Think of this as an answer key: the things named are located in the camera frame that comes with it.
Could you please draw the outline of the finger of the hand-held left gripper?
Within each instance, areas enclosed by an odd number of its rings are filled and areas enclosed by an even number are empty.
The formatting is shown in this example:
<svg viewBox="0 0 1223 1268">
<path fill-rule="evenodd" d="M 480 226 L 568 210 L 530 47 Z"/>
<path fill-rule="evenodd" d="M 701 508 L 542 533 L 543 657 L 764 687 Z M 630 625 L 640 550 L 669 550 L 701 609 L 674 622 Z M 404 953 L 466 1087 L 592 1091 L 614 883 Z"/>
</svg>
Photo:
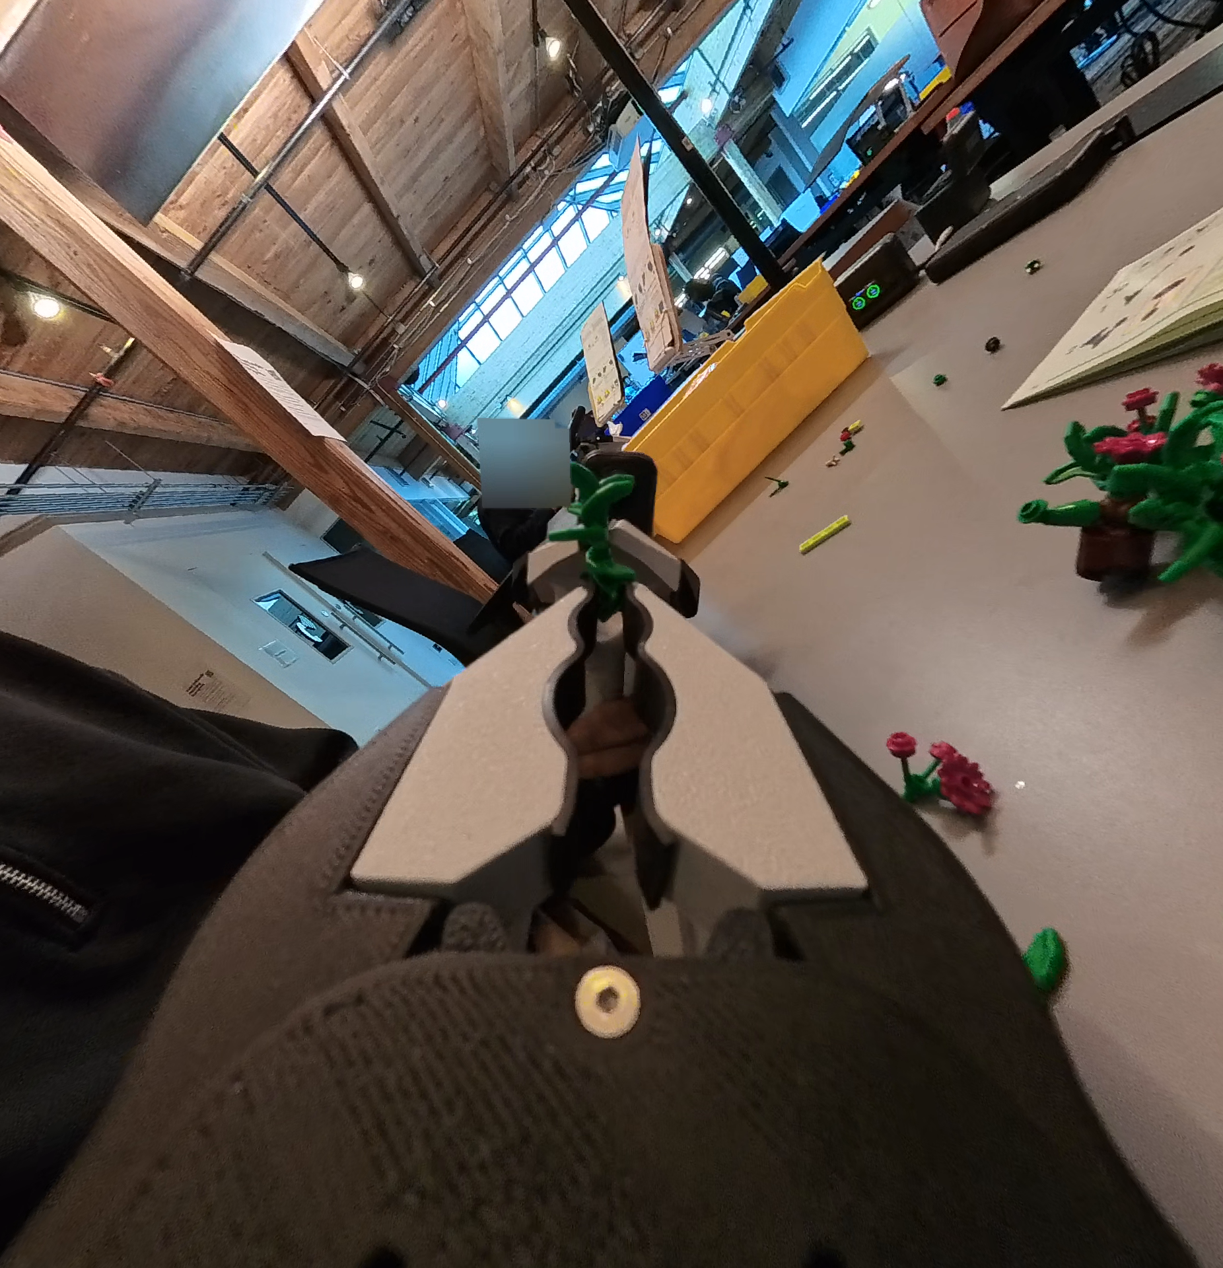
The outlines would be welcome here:
<svg viewBox="0 0 1223 1268">
<path fill-rule="evenodd" d="M 636 581 L 676 612 L 698 612 L 701 580 L 697 571 L 676 557 L 633 523 L 615 519 L 609 526 L 614 558 L 630 567 Z"/>
<path fill-rule="evenodd" d="M 587 553 L 576 542 L 545 542 L 523 561 L 523 611 L 537 616 L 570 595 L 588 602 L 594 595 L 587 578 Z"/>
</svg>

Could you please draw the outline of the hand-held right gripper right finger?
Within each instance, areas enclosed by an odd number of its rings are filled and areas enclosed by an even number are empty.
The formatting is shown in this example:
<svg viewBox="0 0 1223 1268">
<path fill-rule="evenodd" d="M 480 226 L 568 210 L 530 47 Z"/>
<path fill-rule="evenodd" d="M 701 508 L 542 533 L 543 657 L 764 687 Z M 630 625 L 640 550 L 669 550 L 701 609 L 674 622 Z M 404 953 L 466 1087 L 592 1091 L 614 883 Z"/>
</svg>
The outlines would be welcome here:
<svg viewBox="0 0 1223 1268">
<path fill-rule="evenodd" d="M 767 682 L 650 591 L 623 612 L 650 729 L 630 829 L 653 950 L 698 954 L 735 911 L 871 892 Z"/>
</svg>

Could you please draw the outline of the green toy plant stem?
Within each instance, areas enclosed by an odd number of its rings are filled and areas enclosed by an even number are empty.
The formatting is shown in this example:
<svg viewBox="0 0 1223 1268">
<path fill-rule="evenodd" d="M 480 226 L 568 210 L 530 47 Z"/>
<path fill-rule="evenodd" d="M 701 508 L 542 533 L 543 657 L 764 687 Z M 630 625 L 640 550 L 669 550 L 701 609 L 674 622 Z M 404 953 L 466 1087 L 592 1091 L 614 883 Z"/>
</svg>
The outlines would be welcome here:
<svg viewBox="0 0 1223 1268">
<path fill-rule="evenodd" d="M 570 477 L 576 498 L 568 512 L 574 523 L 550 529 L 547 540 L 581 549 L 581 575 L 592 585 L 598 620 L 608 623 L 623 612 L 629 588 L 636 582 L 635 570 L 616 561 L 611 543 L 614 512 L 635 494 L 636 480 L 626 474 L 599 477 L 577 461 L 570 464 Z"/>
</svg>

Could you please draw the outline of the pink toy flower sprig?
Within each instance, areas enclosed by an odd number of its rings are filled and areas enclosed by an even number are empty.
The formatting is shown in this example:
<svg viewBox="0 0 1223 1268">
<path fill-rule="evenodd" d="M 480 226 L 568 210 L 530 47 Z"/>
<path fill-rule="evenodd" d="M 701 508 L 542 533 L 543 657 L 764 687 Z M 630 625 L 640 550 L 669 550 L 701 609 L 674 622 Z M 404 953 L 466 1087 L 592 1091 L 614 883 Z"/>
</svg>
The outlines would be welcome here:
<svg viewBox="0 0 1223 1268">
<path fill-rule="evenodd" d="M 928 749 L 928 766 L 915 771 L 911 760 L 919 753 L 919 742 L 905 732 L 887 739 L 888 753 L 902 771 L 902 799 L 918 804 L 933 799 L 964 816 L 987 816 L 995 804 L 995 791 L 979 764 L 959 749 L 939 740 Z"/>
</svg>

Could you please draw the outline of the small cardboard sign board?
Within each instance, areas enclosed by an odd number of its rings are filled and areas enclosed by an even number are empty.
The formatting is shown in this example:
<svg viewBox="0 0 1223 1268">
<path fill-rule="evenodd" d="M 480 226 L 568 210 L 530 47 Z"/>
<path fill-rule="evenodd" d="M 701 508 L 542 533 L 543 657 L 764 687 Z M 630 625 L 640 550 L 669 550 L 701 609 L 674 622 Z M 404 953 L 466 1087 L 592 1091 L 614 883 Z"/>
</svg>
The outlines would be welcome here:
<svg viewBox="0 0 1223 1268">
<path fill-rule="evenodd" d="M 611 423 L 626 404 L 621 360 L 604 302 L 595 303 L 581 326 L 581 350 L 597 423 Z"/>
</svg>

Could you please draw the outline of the yellow plastic bin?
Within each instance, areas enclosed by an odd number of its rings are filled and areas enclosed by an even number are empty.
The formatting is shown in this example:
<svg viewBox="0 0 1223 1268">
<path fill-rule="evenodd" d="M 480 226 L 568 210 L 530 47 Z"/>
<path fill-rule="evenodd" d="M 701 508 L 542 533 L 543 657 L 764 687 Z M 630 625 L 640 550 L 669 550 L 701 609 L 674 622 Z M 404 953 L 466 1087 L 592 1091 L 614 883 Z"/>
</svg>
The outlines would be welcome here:
<svg viewBox="0 0 1223 1268">
<path fill-rule="evenodd" d="M 832 275 L 812 263 L 629 443 L 656 464 L 654 532 L 688 539 L 869 357 Z"/>
</svg>

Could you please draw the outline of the black office chair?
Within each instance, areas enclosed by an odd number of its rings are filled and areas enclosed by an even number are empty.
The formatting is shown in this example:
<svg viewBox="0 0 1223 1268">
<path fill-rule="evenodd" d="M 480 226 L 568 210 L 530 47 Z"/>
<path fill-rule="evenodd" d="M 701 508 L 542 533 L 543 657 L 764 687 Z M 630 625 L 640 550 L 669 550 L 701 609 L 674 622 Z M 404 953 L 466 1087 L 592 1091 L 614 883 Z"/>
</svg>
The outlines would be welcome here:
<svg viewBox="0 0 1223 1268">
<path fill-rule="evenodd" d="M 480 602 L 392 563 L 370 547 L 292 563 L 290 570 L 319 591 L 437 644 L 463 667 L 483 659 L 525 626 L 508 594 Z"/>
</svg>

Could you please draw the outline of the wooden beam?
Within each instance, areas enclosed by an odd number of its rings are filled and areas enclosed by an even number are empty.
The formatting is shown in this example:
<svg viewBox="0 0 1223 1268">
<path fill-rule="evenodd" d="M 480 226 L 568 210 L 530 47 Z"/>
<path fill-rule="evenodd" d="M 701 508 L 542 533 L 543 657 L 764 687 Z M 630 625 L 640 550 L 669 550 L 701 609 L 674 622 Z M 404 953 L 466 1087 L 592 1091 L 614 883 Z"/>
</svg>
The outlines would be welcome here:
<svg viewBox="0 0 1223 1268">
<path fill-rule="evenodd" d="M 481 602 L 490 577 L 350 449 L 312 436 L 218 346 L 225 334 L 36 158 L 0 134 L 0 222 L 392 563 Z"/>
</svg>

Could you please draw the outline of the tall cardboard sign board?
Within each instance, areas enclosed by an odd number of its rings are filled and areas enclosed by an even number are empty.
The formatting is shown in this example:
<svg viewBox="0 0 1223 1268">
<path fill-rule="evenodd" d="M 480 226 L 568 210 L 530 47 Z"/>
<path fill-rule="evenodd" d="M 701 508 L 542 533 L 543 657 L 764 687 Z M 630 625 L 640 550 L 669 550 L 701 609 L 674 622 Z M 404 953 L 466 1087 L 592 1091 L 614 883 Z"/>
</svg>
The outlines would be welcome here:
<svg viewBox="0 0 1223 1268">
<path fill-rule="evenodd" d="M 643 334 L 649 368 L 661 374 L 684 349 L 674 292 L 661 247 L 653 240 L 647 218 L 647 177 L 639 143 L 632 157 L 621 201 L 622 246 L 633 308 Z"/>
</svg>

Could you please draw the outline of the black device with green lights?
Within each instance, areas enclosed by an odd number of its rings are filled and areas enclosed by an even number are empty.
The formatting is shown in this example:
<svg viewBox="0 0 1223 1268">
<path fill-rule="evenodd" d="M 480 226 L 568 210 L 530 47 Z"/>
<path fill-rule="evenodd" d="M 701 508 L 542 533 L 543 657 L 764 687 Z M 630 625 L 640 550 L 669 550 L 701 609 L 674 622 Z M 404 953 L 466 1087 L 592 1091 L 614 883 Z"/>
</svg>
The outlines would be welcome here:
<svg viewBox="0 0 1223 1268">
<path fill-rule="evenodd" d="M 921 265 L 902 240 L 890 233 L 835 285 L 852 323 L 863 332 L 907 298 L 919 281 Z"/>
</svg>

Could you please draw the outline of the white paper sheet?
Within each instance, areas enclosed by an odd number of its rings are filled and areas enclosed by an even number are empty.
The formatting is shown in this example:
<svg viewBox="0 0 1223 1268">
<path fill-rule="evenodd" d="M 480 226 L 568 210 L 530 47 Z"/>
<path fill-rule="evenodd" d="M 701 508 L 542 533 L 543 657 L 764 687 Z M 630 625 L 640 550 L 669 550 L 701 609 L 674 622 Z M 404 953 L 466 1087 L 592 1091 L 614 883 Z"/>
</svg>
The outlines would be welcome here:
<svg viewBox="0 0 1223 1268">
<path fill-rule="evenodd" d="M 290 382 L 287 382 L 281 373 L 278 373 L 257 351 L 244 344 L 225 339 L 220 339 L 218 346 L 236 361 L 274 402 L 280 404 L 291 418 L 297 419 L 305 432 L 312 436 L 344 443 L 344 437 L 335 426 L 325 420 L 319 412 L 306 402 Z"/>
</svg>

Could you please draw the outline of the black steel column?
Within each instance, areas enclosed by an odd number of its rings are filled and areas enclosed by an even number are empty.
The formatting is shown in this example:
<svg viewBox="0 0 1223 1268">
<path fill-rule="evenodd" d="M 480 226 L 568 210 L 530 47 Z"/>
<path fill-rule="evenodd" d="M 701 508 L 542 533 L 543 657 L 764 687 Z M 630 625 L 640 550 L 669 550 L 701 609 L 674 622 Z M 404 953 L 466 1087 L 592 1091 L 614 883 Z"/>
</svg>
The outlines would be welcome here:
<svg viewBox="0 0 1223 1268">
<path fill-rule="evenodd" d="M 739 246 L 746 250 L 749 261 L 757 267 L 760 277 L 767 284 L 769 296 L 783 292 L 791 284 L 793 275 L 784 270 L 778 258 L 762 240 L 759 230 L 747 220 L 747 216 L 721 182 L 715 170 L 670 113 L 656 88 L 639 68 L 628 46 L 615 34 L 597 5 L 592 2 L 567 2 L 566 8 L 588 36 L 598 54 L 602 56 L 607 67 L 629 92 L 640 113 L 650 119 L 669 151 L 681 163 L 692 184 L 700 188 L 715 215 L 718 215 L 718 219 L 736 237 Z"/>
</svg>

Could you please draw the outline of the metal railing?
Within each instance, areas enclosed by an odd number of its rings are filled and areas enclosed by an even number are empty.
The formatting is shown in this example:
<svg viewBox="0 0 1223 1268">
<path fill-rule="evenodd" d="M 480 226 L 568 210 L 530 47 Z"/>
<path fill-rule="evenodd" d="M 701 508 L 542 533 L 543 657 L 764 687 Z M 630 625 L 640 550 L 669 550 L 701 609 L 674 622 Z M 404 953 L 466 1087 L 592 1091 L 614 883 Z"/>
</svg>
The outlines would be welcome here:
<svg viewBox="0 0 1223 1268">
<path fill-rule="evenodd" d="M 292 492 L 292 485 L 235 480 L 189 481 L 146 475 L 118 482 L 67 481 L 0 484 L 0 520 L 6 518 L 151 516 L 261 512 Z"/>
</svg>

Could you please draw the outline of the black equipment box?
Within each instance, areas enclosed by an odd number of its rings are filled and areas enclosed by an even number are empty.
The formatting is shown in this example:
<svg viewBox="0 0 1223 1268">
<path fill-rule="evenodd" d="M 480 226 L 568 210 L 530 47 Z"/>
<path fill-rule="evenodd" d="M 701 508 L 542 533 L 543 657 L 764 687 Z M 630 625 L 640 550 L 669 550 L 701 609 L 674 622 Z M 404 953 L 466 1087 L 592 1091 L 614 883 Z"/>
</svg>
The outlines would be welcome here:
<svg viewBox="0 0 1223 1268">
<path fill-rule="evenodd" d="M 956 113 L 942 146 L 943 167 L 926 189 L 912 201 L 921 230 L 940 243 L 963 230 L 990 202 L 991 184 L 984 172 L 986 139 L 977 113 Z"/>
</svg>

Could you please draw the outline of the black flat case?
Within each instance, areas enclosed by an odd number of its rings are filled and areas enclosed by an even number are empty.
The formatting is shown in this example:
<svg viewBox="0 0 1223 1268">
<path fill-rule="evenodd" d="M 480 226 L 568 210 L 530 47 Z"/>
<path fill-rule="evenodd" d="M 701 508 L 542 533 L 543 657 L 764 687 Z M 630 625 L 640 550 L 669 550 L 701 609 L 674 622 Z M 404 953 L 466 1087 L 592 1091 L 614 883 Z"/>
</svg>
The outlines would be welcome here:
<svg viewBox="0 0 1223 1268">
<path fill-rule="evenodd" d="M 1132 122 L 1124 116 L 1088 136 L 1076 150 L 1049 164 L 1029 182 L 987 208 L 925 263 L 929 282 L 940 285 L 981 261 L 998 247 L 1046 220 L 1076 199 L 1124 150 L 1136 141 Z"/>
</svg>

